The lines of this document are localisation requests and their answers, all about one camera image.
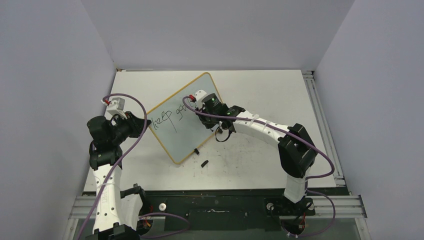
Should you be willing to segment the yellow framed whiteboard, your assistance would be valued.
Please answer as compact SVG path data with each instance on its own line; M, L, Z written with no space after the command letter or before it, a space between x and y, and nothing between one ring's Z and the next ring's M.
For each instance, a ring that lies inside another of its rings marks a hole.
M219 100L222 99L212 76L204 72L147 113L151 132L177 165L209 140L218 128L215 125L207 129L199 117L185 106L189 104L193 109L199 107L190 99L183 100L190 95L199 99L197 92L206 95L213 93Z

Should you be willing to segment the black marker cap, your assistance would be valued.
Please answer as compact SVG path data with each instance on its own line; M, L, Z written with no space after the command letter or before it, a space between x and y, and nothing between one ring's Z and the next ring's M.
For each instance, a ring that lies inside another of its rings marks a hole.
M209 160L205 160L202 164L201 167L204 168L207 164L209 163Z

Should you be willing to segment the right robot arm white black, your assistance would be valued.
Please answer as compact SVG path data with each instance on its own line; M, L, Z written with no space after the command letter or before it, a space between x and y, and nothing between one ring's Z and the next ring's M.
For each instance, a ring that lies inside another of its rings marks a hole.
M196 103L197 116L207 129L218 127L229 134L245 134L275 147L281 167L287 174L283 209L289 214L302 209L307 176L317 156L312 149L314 143L303 125L287 126L267 121L240 106L228 107L216 94L203 90L190 95L189 99Z

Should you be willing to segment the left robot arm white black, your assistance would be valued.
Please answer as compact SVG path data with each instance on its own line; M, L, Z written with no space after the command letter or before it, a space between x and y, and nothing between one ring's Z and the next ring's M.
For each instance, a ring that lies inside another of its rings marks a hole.
M149 210L149 201L138 184L122 190L123 150L127 138L138 139L151 120L134 116L130 111L115 114L110 120L96 116L87 122L93 140L89 147L89 164L96 184L97 204L92 214L95 222L88 240L138 240L139 216Z

